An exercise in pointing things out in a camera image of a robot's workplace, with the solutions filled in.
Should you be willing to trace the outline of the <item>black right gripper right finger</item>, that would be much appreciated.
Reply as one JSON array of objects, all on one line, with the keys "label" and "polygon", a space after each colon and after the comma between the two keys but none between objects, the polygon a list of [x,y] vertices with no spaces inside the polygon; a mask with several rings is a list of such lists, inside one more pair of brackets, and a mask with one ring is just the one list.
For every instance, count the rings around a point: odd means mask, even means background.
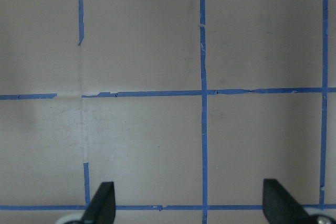
[{"label": "black right gripper right finger", "polygon": [[318,223],[276,179],[264,179],[263,213],[270,224]]}]

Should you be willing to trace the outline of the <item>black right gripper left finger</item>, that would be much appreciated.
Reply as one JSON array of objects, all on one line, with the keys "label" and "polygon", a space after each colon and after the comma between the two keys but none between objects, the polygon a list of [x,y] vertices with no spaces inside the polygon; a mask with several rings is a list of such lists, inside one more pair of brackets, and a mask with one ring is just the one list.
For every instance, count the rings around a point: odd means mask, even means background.
[{"label": "black right gripper left finger", "polygon": [[116,216],[114,182],[100,184],[79,223],[113,224]]}]

